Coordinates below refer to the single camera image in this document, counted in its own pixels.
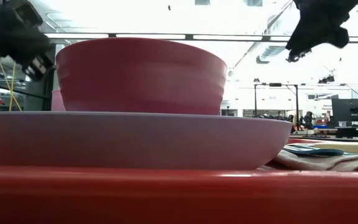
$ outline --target robotic arm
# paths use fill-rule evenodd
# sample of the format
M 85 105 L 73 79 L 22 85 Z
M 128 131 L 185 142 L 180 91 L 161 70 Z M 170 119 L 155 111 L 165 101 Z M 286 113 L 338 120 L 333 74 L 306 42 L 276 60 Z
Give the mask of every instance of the robotic arm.
M 0 5 L 0 56 L 10 56 L 35 81 L 53 70 L 53 63 L 45 53 L 54 46 L 39 31 L 42 23 L 27 0 L 11 0 Z
M 343 48 L 349 43 L 349 34 L 342 23 L 358 0 L 294 0 L 300 11 L 300 20 L 285 47 L 290 51 L 287 61 L 297 62 L 313 47 L 330 43 Z

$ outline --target ceiling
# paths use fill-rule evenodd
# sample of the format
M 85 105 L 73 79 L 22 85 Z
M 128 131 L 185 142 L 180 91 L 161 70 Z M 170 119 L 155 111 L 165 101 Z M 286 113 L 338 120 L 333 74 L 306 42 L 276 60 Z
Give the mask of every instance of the ceiling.
M 211 0 L 210 6 L 195 6 L 195 0 L 94 0 L 78 4 L 74 0 L 30 0 L 40 12 L 44 32 L 158 32 L 195 34 L 261 34 L 271 15 L 277 14 L 289 0 L 264 0 L 262 7 L 250 7 L 244 0 Z M 344 24 L 350 35 L 358 36 L 358 12 Z M 299 12 L 288 11 L 280 19 L 281 28 L 271 34 L 291 34 Z M 252 42 L 187 42 L 221 57 L 233 67 L 249 50 Z M 235 69 L 231 82 L 303 82 L 317 83 L 331 74 L 338 82 L 358 83 L 358 44 L 339 50 L 330 45 L 313 49 L 298 63 L 287 63 L 287 51 L 258 64 L 256 58 L 270 43 L 259 44 Z

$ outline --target yellow cable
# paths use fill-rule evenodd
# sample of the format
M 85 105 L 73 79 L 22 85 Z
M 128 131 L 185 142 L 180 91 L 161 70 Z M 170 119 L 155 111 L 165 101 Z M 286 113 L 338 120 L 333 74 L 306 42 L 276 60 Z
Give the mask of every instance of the yellow cable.
M 11 83 L 11 102 L 9 103 L 9 111 L 12 111 L 13 83 L 14 83 L 14 80 L 15 80 L 15 68 L 16 68 L 16 62 L 13 62 L 12 83 Z
M 9 89 L 9 91 L 11 92 L 11 95 L 13 95 L 13 89 L 11 88 L 11 86 L 9 85 L 9 82 L 7 81 L 6 73 L 5 73 L 4 67 L 3 67 L 3 65 L 1 63 L 1 58 L 0 58 L 0 68 L 1 68 L 2 74 L 4 75 L 6 85 L 7 85 L 8 89 Z M 16 102 L 17 107 L 19 108 L 19 111 L 22 111 L 22 108 L 20 107 L 20 104 L 17 102 L 15 96 L 13 96 L 13 100 Z

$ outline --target blue object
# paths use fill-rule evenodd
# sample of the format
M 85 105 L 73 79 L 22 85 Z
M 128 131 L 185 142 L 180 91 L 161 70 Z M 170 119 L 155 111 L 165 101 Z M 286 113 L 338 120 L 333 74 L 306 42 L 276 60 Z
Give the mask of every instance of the blue object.
M 328 126 L 326 126 L 326 125 L 313 125 L 313 128 L 324 129 L 324 128 L 328 128 Z
M 323 156 L 323 157 L 332 157 L 332 156 L 352 156 L 358 155 L 358 153 L 348 153 L 340 149 L 320 149 L 317 147 L 312 147 L 307 144 L 289 144 L 284 146 L 284 149 L 287 152 L 299 155 L 299 156 Z

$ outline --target cable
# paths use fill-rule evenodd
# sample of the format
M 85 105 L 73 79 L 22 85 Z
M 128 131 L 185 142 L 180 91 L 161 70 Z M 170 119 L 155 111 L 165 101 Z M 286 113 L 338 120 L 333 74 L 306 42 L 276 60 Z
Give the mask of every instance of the cable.
M 9 89 L 9 91 L 11 92 L 11 98 L 13 98 L 13 100 L 16 102 L 16 105 L 19 108 L 19 111 L 22 111 L 22 108 L 20 107 L 20 104 L 17 102 L 16 97 L 13 95 L 13 88 L 11 88 L 11 86 L 9 85 L 9 82 L 7 81 L 7 76 L 6 76 L 6 73 L 5 73 L 5 69 L 4 69 L 4 67 L 3 67 L 3 65 L 1 63 L 1 58 L 0 58 L 0 68 L 1 68 L 2 74 L 4 75 L 6 85 L 7 85 L 8 89 Z
M 286 88 L 289 89 L 296 96 L 296 93 L 294 93 L 293 90 L 290 89 L 290 87 L 286 86 Z
M 13 83 L 14 83 L 14 80 L 15 80 L 15 68 L 16 68 L 16 63 L 13 62 L 12 84 L 11 84 L 11 101 L 9 102 L 9 111 L 12 111 L 12 103 L 13 103 Z

